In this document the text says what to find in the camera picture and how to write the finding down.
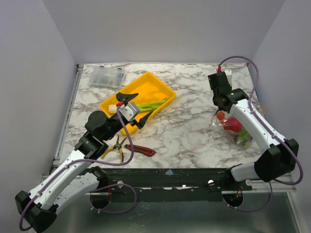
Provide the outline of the red toy chili pepper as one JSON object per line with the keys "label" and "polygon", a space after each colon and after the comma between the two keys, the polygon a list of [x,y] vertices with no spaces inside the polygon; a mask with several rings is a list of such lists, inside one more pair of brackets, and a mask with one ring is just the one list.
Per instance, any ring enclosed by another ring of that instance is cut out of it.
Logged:
{"label": "red toy chili pepper", "polygon": [[225,117],[225,113],[220,111],[220,112],[217,112],[216,113],[216,117],[217,119],[220,121],[222,127],[223,127],[223,130],[225,131],[225,133],[229,136],[229,137],[232,137],[232,134],[231,132],[227,129],[226,125],[225,125],[225,122],[226,122],[226,117]]}

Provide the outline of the clear zip top bag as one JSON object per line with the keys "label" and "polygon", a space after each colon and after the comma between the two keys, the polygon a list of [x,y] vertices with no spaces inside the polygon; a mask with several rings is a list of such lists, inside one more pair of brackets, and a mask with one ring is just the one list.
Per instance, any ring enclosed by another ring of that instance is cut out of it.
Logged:
{"label": "clear zip top bag", "polygon": [[222,130],[236,145],[246,149],[252,142],[252,136],[246,128],[232,115],[216,110],[210,120],[209,126]]}

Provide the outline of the red toy tomato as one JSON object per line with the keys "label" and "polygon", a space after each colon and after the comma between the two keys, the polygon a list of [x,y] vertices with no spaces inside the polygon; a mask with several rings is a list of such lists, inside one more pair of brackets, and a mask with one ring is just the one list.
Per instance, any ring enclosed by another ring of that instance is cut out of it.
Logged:
{"label": "red toy tomato", "polygon": [[226,120],[225,125],[229,131],[232,131],[235,133],[243,129],[243,125],[235,117],[229,117]]}

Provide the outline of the green toy grapes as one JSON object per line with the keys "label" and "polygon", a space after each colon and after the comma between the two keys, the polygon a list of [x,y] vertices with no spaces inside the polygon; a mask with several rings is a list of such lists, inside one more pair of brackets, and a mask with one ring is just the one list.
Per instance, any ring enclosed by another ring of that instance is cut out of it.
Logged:
{"label": "green toy grapes", "polygon": [[236,144],[240,144],[248,141],[249,138],[250,138],[249,132],[245,128],[243,128],[241,131],[236,133],[234,140]]}

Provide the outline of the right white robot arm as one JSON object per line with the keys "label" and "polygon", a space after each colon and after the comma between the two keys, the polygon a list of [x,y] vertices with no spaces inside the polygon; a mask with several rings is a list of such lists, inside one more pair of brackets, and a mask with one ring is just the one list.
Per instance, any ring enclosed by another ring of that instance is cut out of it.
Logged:
{"label": "right white robot arm", "polygon": [[274,180],[294,170],[299,149],[295,139],[286,139],[277,132],[253,106],[248,95],[240,88],[233,89],[225,72],[208,76],[213,92],[213,103],[236,118],[254,139],[262,155],[253,163],[230,169],[224,177],[224,186],[235,190],[242,181]]}

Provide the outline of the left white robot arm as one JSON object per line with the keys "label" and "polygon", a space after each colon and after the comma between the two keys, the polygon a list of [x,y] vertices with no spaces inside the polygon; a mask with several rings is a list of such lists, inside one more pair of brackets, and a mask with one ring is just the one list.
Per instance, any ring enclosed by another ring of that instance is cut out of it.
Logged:
{"label": "left white robot arm", "polygon": [[150,114],[139,121],[135,117],[139,108],[131,100],[138,94],[117,93],[117,112],[108,117],[103,111],[95,111],[85,124],[86,133],[79,139],[68,158],[44,181],[30,191],[20,191],[15,196],[17,210],[21,217],[21,231],[34,229],[37,233],[45,231],[56,220],[58,213],[66,204],[88,192],[102,192],[109,188],[107,173],[96,166],[86,173],[81,182],[76,177],[107,151],[107,140],[125,129],[127,124],[141,129]]}

